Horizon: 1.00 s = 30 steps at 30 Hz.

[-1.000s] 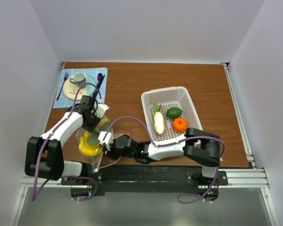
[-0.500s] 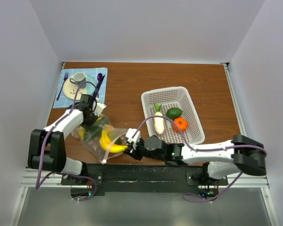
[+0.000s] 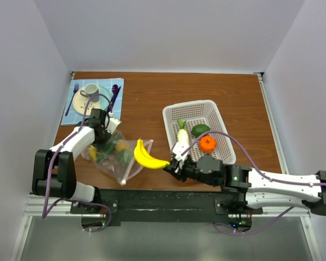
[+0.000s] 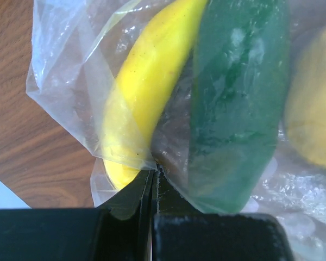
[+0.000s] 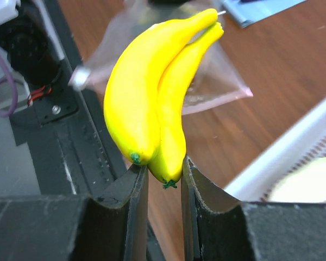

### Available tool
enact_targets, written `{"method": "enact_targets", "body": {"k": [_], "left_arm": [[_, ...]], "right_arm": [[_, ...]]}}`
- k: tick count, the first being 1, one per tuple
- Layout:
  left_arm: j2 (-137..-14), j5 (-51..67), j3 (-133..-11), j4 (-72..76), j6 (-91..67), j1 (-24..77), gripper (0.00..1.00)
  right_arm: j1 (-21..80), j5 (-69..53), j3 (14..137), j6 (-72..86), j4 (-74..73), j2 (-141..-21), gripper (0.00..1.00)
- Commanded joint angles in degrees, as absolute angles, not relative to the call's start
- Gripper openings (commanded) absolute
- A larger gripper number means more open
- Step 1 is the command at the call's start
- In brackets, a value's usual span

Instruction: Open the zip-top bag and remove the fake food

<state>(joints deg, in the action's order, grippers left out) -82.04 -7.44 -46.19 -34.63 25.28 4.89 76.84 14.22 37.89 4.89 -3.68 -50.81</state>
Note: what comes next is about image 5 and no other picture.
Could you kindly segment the yellow fake banana bunch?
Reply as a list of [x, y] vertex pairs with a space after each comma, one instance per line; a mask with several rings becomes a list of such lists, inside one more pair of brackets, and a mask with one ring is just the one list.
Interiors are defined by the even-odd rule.
[[156, 23], [116, 62], [104, 95], [104, 119], [121, 153], [145, 165], [164, 188], [182, 175], [185, 94], [208, 48], [224, 31], [217, 10]]

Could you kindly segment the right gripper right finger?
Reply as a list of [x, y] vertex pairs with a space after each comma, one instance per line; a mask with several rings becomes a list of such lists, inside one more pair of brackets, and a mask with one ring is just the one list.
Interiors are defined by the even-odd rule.
[[185, 157], [181, 209], [186, 260], [326, 260], [325, 203], [240, 201]]

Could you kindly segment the white perforated plastic basket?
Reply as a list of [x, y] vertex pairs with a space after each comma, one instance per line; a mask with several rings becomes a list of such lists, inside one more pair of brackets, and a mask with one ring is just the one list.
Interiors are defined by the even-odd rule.
[[275, 183], [318, 157], [326, 157], [326, 98], [302, 117], [224, 190], [243, 201], [266, 201]]

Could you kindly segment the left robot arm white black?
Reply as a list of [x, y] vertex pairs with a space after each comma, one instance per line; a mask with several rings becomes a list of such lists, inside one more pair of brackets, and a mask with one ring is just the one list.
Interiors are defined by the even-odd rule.
[[0, 47], [10, 66], [33, 85], [49, 85], [61, 74], [60, 61], [33, 1], [16, 5], [17, 17], [0, 24]]

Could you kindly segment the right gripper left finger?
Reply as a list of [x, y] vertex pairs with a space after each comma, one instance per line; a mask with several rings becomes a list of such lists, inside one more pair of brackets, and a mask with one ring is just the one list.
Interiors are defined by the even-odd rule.
[[98, 198], [0, 197], [0, 260], [145, 260], [147, 168]]

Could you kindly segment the clear zip top bag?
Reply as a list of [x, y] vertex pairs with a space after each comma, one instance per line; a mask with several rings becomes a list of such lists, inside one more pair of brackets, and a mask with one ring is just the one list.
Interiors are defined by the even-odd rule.
[[[207, 8], [221, 11], [221, 1], [125, 1], [123, 10], [110, 20], [102, 42], [88, 61], [74, 69], [68, 84], [76, 91], [90, 88], [104, 94], [118, 58], [140, 33], [153, 24], [188, 18]], [[252, 95], [216, 42], [206, 52], [186, 92], [183, 114], [205, 111]]]

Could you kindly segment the white fake eggplant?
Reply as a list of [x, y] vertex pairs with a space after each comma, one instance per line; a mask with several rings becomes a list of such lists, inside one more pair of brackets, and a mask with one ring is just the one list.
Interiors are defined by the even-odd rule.
[[275, 183], [268, 200], [289, 203], [326, 202], [326, 157], [320, 157]]

